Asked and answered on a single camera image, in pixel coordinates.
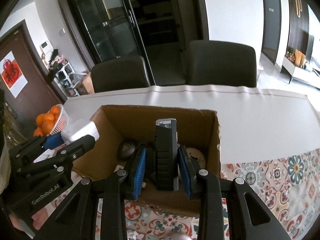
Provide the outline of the person's left hand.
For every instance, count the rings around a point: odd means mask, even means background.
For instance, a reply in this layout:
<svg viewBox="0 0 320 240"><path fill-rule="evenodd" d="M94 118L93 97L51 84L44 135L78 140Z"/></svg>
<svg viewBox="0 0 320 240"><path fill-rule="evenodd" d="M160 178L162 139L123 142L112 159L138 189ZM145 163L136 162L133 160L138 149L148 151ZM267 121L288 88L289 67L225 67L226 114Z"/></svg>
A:
<svg viewBox="0 0 320 240"><path fill-rule="evenodd" d="M49 215L48 215L47 209L45 207L42 208L40 211L38 211L37 213L35 213L31 217L32 228L34 228L35 230L39 230L43 226L43 224L45 223L45 221L47 220L48 217L49 217ZM20 231L24 231L24 232L27 231L27 226L23 223L22 220L17 218L12 213L9 214L9 218L10 218L14 228L16 228L17 230L20 230Z"/></svg>

